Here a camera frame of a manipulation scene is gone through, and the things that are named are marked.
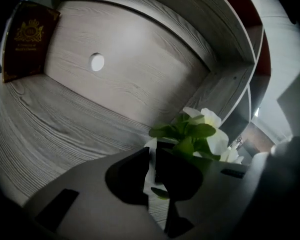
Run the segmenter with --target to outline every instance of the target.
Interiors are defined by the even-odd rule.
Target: black cutout
[[[161,141],[158,141],[157,143],[157,150],[160,150],[161,148],[162,149],[172,149],[174,147],[175,144],[172,144],[172,143],[167,143],[167,142],[161,142]],[[155,159],[155,179],[154,179],[154,182],[156,184],[161,184],[162,181],[160,179],[160,176],[158,175],[157,171],[156,171],[156,167],[157,167],[157,163],[158,163],[158,160]]]
[[[156,149],[156,171],[175,202],[191,199],[203,182],[199,169],[163,149]]]
[[[55,232],[70,209],[79,192],[64,189],[36,217],[35,220],[47,230]]]
[[[221,173],[228,175],[228,176],[235,177],[235,178],[239,178],[239,179],[243,178],[245,175],[245,172],[231,170],[231,169],[223,169],[223,170],[221,170]]]
[[[175,208],[175,204],[170,202],[168,218],[166,220],[164,232],[168,235],[169,238],[176,238],[190,229],[192,229],[194,225],[190,223],[186,218],[179,217],[178,212]]]
[[[148,195],[143,193],[145,176],[149,170],[150,148],[144,147],[110,166],[105,182],[121,201],[149,207]]]

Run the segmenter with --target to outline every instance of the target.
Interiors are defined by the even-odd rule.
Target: gray wood panel
[[[198,110],[206,107],[225,121],[245,93],[255,65],[230,63],[220,65],[218,70],[221,73],[210,73],[204,79],[187,106]]]
[[[254,62],[247,32],[227,0],[156,0],[187,20],[222,60]]]
[[[238,105],[220,127],[220,129],[228,135],[229,145],[242,134],[250,121],[251,93],[248,87]]]
[[[264,36],[264,27],[261,25],[251,26],[251,27],[247,27],[246,31],[248,32],[249,38],[251,40],[253,51],[257,62],[260,57],[263,36]]]
[[[164,27],[108,3],[68,0],[50,41],[44,72],[76,93],[136,122],[169,122],[208,69]],[[102,70],[89,70],[101,53]]]
[[[182,39],[213,71],[216,55],[203,36],[184,18],[155,0],[98,0],[106,1],[136,10],[159,22]]]
[[[142,147],[148,130],[44,74],[6,84],[0,74],[0,179],[8,192],[6,178],[29,197],[77,164]]]
[[[270,78],[271,77],[268,75],[255,74],[250,82],[252,117],[261,105],[265,92],[269,86]]]

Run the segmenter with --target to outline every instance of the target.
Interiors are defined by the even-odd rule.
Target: gold crest
[[[40,42],[43,34],[43,26],[38,26],[39,22],[36,19],[29,20],[28,25],[25,22],[22,22],[21,27],[17,29],[14,40],[22,42]]]

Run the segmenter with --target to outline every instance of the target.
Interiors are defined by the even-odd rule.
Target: white flower
[[[150,152],[153,152],[156,150],[158,144],[158,139],[157,138],[153,138],[151,140],[149,140],[144,147],[149,147],[150,148]]]
[[[221,119],[213,112],[210,111],[209,109],[205,109],[203,108],[201,110],[201,112],[199,112],[196,109],[193,108],[189,108],[189,107],[185,107],[183,108],[183,112],[185,112],[186,114],[188,114],[191,118],[195,118],[197,116],[204,116],[201,120],[200,120],[200,124],[208,124],[213,126],[214,128],[219,128],[221,126]]]
[[[229,137],[226,135],[225,132],[218,129],[221,126],[222,120],[213,111],[210,111],[207,108],[203,108],[201,112],[199,112],[196,109],[185,107],[183,108],[183,112],[188,114],[191,118],[195,118],[201,115],[204,116],[202,119],[199,119],[200,124],[206,123],[208,125],[213,126],[216,129],[214,135],[206,138],[212,154],[220,156],[227,150],[229,144]]]
[[[221,154],[220,161],[241,164],[243,159],[244,157],[239,156],[238,151],[236,149],[227,149],[223,154]]]

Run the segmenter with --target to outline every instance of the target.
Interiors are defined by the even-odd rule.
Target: white wall
[[[252,0],[269,41],[272,76],[260,105],[259,116],[252,122],[274,143],[292,135],[277,99],[300,73],[300,26],[290,22],[278,0]]]

